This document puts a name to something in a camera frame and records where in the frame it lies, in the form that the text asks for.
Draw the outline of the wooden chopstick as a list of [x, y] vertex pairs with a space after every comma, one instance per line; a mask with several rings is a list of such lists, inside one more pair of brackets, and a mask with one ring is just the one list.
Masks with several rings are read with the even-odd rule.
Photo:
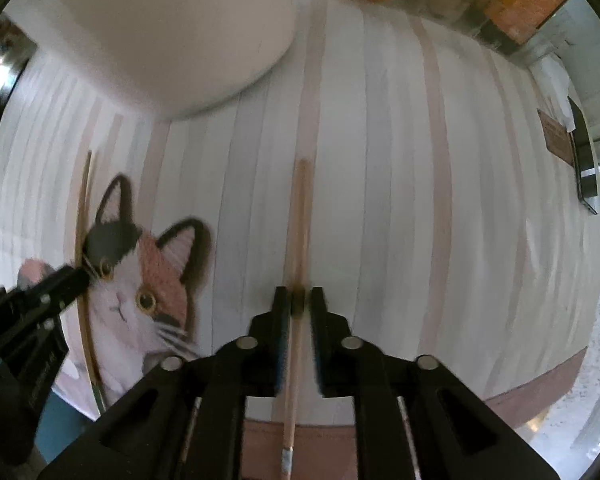
[[[74, 262], [76, 264], [80, 264], [82, 262], [82, 246], [86, 234], [88, 205], [87, 195], [88, 182], [90, 182], [91, 161], [92, 152], [87, 151], [82, 170], [78, 202], [76, 203], [76, 240], [74, 241]], [[88, 382], [91, 386], [91, 392], [95, 402], [97, 414], [101, 415], [104, 411], [106, 411], [106, 403], [104, 395], [102, 394], [102, 380], [100, 379], [95, 360], [94, 344], [86, 296], [79, 296], [79, 298], [76, 300], [76, 305], [78, 306], [79, 329], [82, 350], [85, 359], [86, 374]]]
[[292, 461], [294, 460], [294, 433], [298, 417], [302, 372], [302, 318], [306, 307], [306, 283], [308, 282], [311, 179], [312, 164], [305, 158], [299, 159], [294, 164], [285, 268], [286, 286], [290, 293], [290, 321], [282, 459], [280, 460], [280, 478], [282, 479], [291, 478]]

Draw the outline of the striped cat print placemat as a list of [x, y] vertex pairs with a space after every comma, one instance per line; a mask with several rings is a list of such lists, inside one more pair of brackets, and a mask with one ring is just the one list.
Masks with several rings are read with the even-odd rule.
[[208, 356], [288, 271], [292, 170], [313, 165], [308, 279], [360, 337], [437, 356], [520, 426], [580, 372], [600, 294], [600, 217], [546, 147], [532, 76], [437, 24], [339, 0], [302, 6], [271, 73], [179, 122], [126, 114], [53, 56], [33, 58], [0, 125], [0, 286], [76, 250], [117, 176], [126, 211], [190, 256], [164, 351]]

